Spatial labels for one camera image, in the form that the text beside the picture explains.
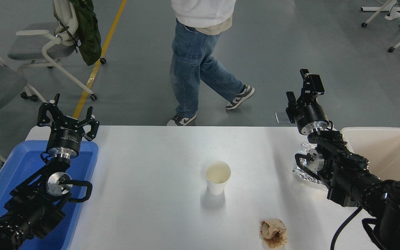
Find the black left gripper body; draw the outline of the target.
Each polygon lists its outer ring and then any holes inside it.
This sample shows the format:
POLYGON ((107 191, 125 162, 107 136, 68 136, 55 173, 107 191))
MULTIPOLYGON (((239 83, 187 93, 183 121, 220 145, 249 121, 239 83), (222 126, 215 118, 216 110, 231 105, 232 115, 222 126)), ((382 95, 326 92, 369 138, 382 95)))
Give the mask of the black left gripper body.
POLYGON ((48 153, 57 151, 60 148, 79 153, 82 137, 85 133, 82 127, 77 124, 78 120, 73 118, 62 118, 51 123, 51 133, 46 150, 48 153))

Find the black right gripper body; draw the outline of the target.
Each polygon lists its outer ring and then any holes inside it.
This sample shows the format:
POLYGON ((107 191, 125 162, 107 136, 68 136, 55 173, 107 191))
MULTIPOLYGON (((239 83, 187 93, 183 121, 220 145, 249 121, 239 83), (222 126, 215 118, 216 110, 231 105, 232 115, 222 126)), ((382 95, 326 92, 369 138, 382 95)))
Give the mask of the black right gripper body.
POLYGON ((289 100, 285 112, 298 130, 325 130, 329 126, 327 115, 316 99, 308 103, 289 100))

